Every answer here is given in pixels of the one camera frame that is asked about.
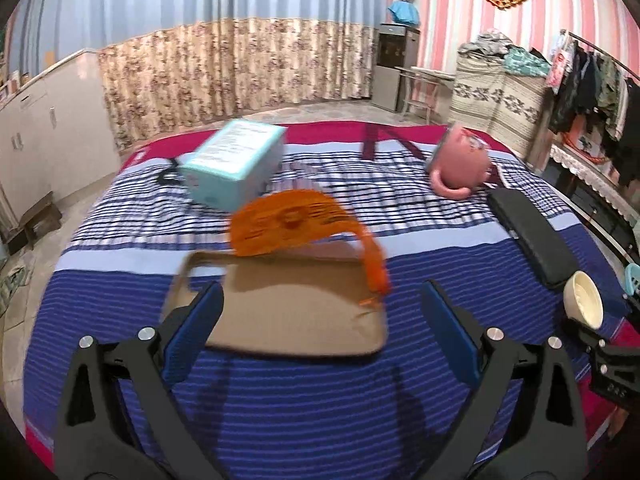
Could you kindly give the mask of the cream round plastic bowl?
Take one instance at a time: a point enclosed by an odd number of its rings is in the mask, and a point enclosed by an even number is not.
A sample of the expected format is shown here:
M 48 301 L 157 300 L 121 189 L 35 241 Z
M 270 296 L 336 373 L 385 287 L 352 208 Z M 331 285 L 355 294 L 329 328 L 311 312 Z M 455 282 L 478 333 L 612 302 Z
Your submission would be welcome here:
M 576 271 L 567 280 L 563 288 L 563 304 L 568 318 L 592 330 L 602 326 L 602 298 L 597 285 L 587 273 Z

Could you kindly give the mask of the orange plastic mesh bag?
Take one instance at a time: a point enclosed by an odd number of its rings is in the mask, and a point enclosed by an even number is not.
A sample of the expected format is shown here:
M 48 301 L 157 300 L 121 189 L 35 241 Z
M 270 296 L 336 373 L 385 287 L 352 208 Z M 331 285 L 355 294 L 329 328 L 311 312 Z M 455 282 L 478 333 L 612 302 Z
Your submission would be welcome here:
M 343 233 L 359 240 L 370 291 L 389 294 L 392 283 L 382 247 L 363 223 L 329 195 L 299 188 L 262 196 L 235 211 L 229 223 L 230 247 L 239 257 L 269 255 Z

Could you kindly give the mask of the light blue laundry basket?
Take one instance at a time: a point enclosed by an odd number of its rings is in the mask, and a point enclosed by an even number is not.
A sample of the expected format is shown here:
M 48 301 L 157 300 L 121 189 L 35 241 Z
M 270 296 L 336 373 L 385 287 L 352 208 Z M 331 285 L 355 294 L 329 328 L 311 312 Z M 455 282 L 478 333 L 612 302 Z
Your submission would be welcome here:
M 638 263 L 629 263 L 624 273 L 624 291 L 631 297 L 640 292 L 640 266 Z

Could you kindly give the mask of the black rectangular pouch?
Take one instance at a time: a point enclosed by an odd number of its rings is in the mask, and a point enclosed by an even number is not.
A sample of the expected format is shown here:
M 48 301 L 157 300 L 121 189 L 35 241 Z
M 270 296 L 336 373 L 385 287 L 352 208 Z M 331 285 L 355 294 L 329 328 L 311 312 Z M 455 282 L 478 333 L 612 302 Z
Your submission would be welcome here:
M 494 188 L 488 192 L 487 201 L 544 286 L 560 289 L 579 270 L 578 261 L 562 236 L 524 193 Z

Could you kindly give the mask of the striped blue red bedspread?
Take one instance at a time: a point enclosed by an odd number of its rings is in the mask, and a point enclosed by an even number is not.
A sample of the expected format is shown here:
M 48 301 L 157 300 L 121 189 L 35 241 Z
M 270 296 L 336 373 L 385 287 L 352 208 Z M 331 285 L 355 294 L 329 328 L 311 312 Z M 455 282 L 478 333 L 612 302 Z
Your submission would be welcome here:
M 444 127 L 319 122 L 239 206 L 195 195 L 209 133 L 150 144 L 70 239 L 24 368 L 65 479 L 580 479 L 593 362 L 578 278 L 620 300 L 574 211 L 502 145 L 450 200 Z

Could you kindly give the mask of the low shelf with lace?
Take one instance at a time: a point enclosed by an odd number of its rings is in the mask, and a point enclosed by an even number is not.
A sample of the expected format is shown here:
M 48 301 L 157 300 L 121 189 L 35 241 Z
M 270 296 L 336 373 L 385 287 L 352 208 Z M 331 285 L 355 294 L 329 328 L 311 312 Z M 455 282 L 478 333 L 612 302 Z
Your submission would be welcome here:
M 567 146 L 553 144 L 542 176 L 623 262 L 639 262 L 639 211 L 597 166 Z

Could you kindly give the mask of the small wooden stool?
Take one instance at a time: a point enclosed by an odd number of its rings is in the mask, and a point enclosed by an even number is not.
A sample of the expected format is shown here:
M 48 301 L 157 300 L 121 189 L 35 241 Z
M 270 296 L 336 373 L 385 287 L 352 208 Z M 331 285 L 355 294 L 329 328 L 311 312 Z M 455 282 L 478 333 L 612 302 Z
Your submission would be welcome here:
M 6 239 L 6 250 L 12 256 L 24 247 L 34 248 L 40 236 L 37 234 L 37 226 L 44 224 L 50 226 L 52 231 L 61 227 L 62 212 L 53 200 L 53 193 L 49 192 L 34 206 L 26 211 L 18 226 L 9 232 Z

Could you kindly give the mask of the brown rectangular tray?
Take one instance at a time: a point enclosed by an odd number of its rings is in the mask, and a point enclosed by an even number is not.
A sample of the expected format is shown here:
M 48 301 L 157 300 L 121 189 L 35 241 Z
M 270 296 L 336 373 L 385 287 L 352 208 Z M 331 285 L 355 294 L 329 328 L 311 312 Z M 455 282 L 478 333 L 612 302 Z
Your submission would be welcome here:
M 386 312 L 371 292 L 361 260 L 345 243 L 238 257 L 197 250 L 182 260 L 162 317 L 196 297 L 193 271 L 218 270 L 224 290 L 221 317 L 209 347 L 264 356 L 368 356 L 387 340 Z

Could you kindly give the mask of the clothes rack with garments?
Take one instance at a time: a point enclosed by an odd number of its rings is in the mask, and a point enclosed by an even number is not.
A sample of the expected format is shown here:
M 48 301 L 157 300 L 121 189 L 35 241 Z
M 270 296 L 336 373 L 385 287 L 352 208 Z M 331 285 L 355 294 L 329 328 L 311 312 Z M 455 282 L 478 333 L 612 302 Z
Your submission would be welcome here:
M 621 188 L 639 180 L 639 76 L 563 29 L 547 84 L 549 128 L 577 156 Z

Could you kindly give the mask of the white cabinet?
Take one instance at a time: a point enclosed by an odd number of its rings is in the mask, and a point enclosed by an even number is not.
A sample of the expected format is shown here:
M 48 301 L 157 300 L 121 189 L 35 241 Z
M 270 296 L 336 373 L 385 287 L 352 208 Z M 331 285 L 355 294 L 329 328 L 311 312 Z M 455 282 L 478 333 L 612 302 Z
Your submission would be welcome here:
M 93 50 L 57 62 L 1 105 L 1 203 L 10 226 L 47 194 L 64 200 L 119 167 Z

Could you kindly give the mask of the pile of folded clothes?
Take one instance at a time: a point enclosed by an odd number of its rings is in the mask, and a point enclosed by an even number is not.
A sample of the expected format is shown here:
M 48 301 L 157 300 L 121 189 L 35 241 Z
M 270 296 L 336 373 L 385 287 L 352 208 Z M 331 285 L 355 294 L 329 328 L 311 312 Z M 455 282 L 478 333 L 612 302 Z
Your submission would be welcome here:
M 458 47 L 458 55 L 500 63 L 507 73 L 518 76 L 547 77 L 551 68 L 542 54 L 514 44 L 497 29 L 482 32 L 474 41 L 465 42 Z

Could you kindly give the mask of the small metal side table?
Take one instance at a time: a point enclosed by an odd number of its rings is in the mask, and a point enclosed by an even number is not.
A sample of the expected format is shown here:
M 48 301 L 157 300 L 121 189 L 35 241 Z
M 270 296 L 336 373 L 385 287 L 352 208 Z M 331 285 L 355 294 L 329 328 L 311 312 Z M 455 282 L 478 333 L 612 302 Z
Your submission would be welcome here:
M 439 90 L 454 88 L 454 75 L 419 66 L 401 67 L 399 71 L 404 89 L 401 98 L 402 118 L 423 114 L 427 125 L 431 125 Z

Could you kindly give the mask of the grey water dispenser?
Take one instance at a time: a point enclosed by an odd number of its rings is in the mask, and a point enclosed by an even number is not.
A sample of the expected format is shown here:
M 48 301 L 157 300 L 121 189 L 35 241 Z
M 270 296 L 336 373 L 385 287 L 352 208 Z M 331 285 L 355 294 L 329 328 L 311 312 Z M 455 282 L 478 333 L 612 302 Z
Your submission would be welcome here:
M 372 104 L 388 110 L 399 112 L 402 88 L 402 70 L 408 70 L 418 62 L 420 46 L 420 30 L 399 24 L 381 24 L 376 30 L 378 45 L 376 61 L 372 76 Z

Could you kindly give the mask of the blue and floral curtain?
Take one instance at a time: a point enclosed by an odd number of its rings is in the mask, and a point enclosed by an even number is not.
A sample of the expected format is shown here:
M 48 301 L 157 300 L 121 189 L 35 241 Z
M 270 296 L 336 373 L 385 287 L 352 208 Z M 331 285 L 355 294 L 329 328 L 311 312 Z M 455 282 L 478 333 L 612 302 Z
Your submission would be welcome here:
M 115 143 L 284 104 L 366 98 L 385 0 L 20 0 L 10 72 L 98 55 Z

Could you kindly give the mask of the blue covered water bottle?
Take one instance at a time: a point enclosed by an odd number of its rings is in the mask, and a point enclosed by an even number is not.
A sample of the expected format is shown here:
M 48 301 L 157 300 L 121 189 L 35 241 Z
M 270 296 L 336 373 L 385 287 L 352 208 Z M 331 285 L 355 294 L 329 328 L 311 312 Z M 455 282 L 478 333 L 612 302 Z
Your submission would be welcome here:
M 392 21 L 399 25 L 418 28 L 420 15 L 416 6 L 407 0 L 396 0 L 388 8 Z

